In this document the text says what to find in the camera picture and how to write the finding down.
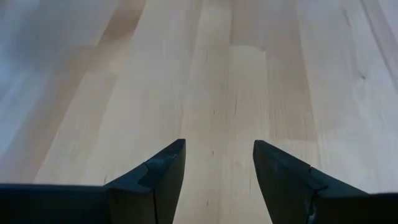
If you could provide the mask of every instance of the black plastic part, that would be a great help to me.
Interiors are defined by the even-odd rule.
[[[274,224],[398,223],[398,194],[369,195],[264,141],[253,159]]]
[[[185,167],[179,139],[101,186],[1,184],[1,223],[171,224]]]

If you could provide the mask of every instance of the wooden floor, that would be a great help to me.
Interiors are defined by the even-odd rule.
[[[187,139],[175,223],[270,223],[263,139],[398,191],[396,0],[2,0],[0,181],[102,185]]]

